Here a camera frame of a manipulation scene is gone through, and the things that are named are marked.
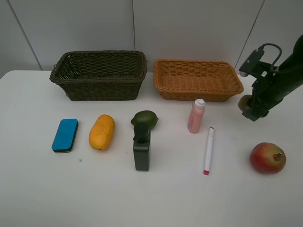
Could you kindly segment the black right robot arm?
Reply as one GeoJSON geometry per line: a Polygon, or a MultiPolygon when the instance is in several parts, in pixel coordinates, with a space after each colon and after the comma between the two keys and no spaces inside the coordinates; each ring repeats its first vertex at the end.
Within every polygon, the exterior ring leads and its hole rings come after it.
{"type": "Polygon", "coordinates": [[[242,77],[253,76],[252,94],[244,95],[238,107],[242,115],[252,121],[264,118],[269,111],[303,84],[303,37],[296,41],[293,53],[279,66],[275,63],[282,55],[282,49],[272,43],[265,43],[255,49],[241,65],[242,77]],[[270,64],[261,61],[264,48],[273,46],[279,50],[278,56],[270,64]]]}

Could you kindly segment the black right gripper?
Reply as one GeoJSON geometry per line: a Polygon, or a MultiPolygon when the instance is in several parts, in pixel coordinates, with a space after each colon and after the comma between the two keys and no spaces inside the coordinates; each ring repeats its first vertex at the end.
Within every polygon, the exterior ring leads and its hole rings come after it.
{"type": "Polygon", "coordinates": [[[253,73],[256,81],[252,87],[250,98],[250,110],[242,112],[242,115],[253,122],[267,116],[269,110],[282,102],[287,95],[287,76],[268,72],[266,76],[253,73]]]}

